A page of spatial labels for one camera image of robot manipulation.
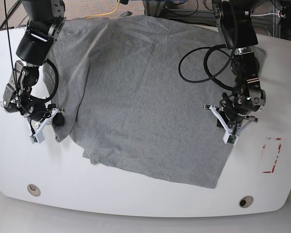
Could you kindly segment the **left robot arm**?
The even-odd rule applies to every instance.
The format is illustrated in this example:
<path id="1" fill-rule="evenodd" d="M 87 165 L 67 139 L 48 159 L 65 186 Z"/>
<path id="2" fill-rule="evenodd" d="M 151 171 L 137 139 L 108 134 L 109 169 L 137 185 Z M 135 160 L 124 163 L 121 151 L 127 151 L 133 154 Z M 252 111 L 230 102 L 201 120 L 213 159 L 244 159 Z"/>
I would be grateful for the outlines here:
<path id="1" fill-rule="evenodd" d="M 251 112 L 259 111 L 266 103 L 266 94 L 260 86 L 259 62 L 252 47 L 258 44 L 251 14 L 261 0 L 212 1 L 216 25 L 225 44 L 207 48 L 204 70 L 207 78 L 195 83 L 214 81 L 231 93 L 223 93 L 218 107 L 205 105 L 217 118 L 217 126 L 225 130 L 224 142 L 233 144 L 250 123 L 257 122 Z M 214 51 L 231 51 L 226 64 L 216 73 L 208 69 L 208 58 Z"/>

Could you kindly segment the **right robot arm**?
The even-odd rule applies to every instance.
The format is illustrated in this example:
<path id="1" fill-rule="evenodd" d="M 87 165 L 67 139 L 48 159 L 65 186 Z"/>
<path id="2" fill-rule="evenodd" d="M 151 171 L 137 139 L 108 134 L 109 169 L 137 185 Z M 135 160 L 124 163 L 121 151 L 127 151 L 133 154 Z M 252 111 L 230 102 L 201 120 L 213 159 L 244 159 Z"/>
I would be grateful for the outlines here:
<path id="1" fill-rule="evenodd" d="M 11 63 L 12 75 L 1 105 L 6 112 L 19 112 L 26 118 L 32 143 L 42 143 L 45 139 L 42 130 L 46 125 L 63 126 L 65 123 L 63 109 L 50 103 L 58 90 L 59 73 L 47 58 L 66 20 L 65 3 L 62 0 L 23 0 L 21 3 L 29 20 L 16 50 L 19 59 Z M 39 68 L 44 64 L 52 68 L 55 85 L 49 97 L 42 99 L 31 92 L 39 80 Z"/>

